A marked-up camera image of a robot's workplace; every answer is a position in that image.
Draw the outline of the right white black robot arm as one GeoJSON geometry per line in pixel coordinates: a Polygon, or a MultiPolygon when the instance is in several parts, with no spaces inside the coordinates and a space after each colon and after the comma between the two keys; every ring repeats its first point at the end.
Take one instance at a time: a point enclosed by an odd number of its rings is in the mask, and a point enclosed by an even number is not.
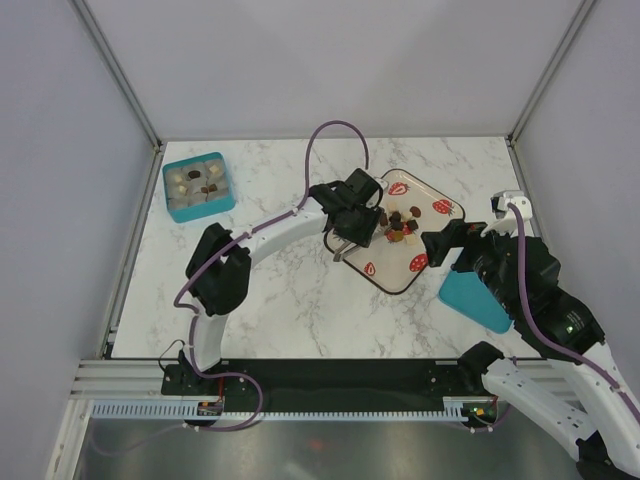
{"type": "Polygon", "coordinates": [[[626,389],[605,334],[589,308],[558,284],[559,261],[525,234],[483,235],[482,223],[452,220],[421,239],[430,266],[453,248],[453,270],[474,273],[533,348],[572,388],[574,407],[528,378],[496,347],[481,341],[459,359],[457,382],[505,400],[549,434],[584,479],[639,476],[639,402],[626,389]]]}

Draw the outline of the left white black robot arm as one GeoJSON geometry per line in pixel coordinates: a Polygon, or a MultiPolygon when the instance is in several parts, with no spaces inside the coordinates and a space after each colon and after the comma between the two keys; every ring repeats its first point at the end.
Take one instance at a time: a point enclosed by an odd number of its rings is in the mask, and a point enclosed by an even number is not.
{"type": "Polygon", "coordinates": [[[306,189],[301,203],[238,232],[207,227],[187,265],[187,282],[174,300],[194,313],[184,355],[184,383],[197,394],[213,391],[215,367],[230,314],[246,299],[254,267],[306,237],[333,232],[352,246],[370,246],[388,183],[358,168],[344,181],[306,189]]]}

